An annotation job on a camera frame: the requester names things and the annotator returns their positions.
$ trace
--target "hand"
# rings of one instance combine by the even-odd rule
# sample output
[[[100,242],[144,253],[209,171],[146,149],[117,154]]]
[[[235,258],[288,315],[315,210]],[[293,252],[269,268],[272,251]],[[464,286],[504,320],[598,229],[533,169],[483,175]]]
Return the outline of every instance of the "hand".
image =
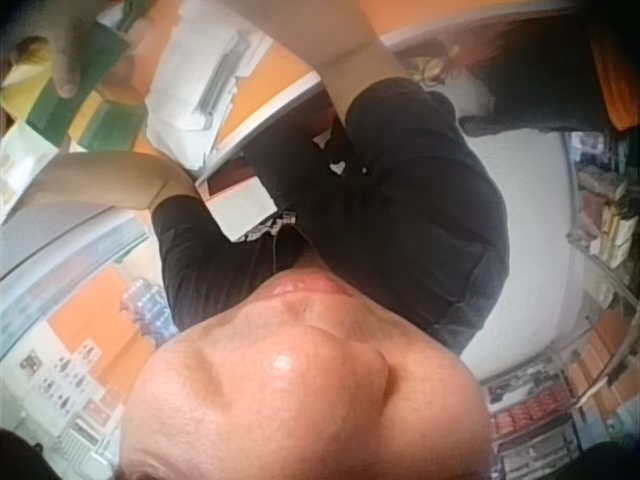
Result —
[[[19,60],[21,52],[34,40],[44,38],[53,57],[53,83],[58,94],[73,97],[80,86],[77,62],[82,35],[104,8],[106,0],[41,0],[30,1],[17,21],[3,32],[3,53],[14,50],[12,58]]]

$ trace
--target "white paper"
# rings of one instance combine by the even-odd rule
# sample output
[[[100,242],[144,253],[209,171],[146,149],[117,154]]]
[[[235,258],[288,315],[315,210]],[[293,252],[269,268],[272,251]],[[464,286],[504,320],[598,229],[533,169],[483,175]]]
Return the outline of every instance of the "white paper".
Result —
[[[231,241],[242,237],[277,211],[275,203],[257,177],[216,195],[207,202],[207,208],[222,233]]]
[[[0,144],[0,224],[38,172],[57,153],[57,147],[25,123],[13,124]]]

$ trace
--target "stacked papers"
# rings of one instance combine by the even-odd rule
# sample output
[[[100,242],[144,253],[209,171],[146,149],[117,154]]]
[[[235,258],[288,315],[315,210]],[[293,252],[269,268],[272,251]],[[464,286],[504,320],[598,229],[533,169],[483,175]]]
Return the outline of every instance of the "stacked papers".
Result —
[[[198,170],[231,110],[238,77],[271,45],[226,8],[186,0],[146,99],[147,137],[185,168]]]

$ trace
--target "orange surface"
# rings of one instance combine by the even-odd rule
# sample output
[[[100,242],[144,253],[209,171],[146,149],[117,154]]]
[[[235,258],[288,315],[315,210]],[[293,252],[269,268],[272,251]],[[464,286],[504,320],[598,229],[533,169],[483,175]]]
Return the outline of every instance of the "orange surface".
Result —
[[[438,22],[454,15],[482,7],[494,7],[524,0],[360,0],[373,27],[380,35],[401,28]],[[136,57],[134,86],[142,93],[149,91],[153,73],[169,40],[171,27],[177,20],[180,0],[157,2],[149,18],[152,42],[144,55]],[[238,94],[229,118],[223,125],[218,142],[224,140],[242,122],[277,94],[309,73],[311,69],[280,45],[273,45],[248,78],[238,82]]]
[[[105,388],[130,392],[153,344],[138,335],[138,327],[120,311],[126,284],[111,267],[85,284],[49,318],[49,324],[65,347],[74,352],[86,339],[93,340],[102,355],[92,370]]]

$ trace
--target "black clothing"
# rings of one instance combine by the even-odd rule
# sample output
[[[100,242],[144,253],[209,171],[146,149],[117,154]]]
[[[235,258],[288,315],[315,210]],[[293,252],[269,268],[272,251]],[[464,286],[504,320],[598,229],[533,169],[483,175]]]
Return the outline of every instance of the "black clothing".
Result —
[[[347,158],[333,159],[346,160],[345,176],[295,127],[260,133],[244,153],[286,213],[270,221],[276,234],[233,243],[201,201],[159,205],[153,224],[176,325],[241,302],[308,242],[336,275],[462,352],[495,305],[509,249],[500,192],[443,99],[400,78],[360,94],[339,142]]]

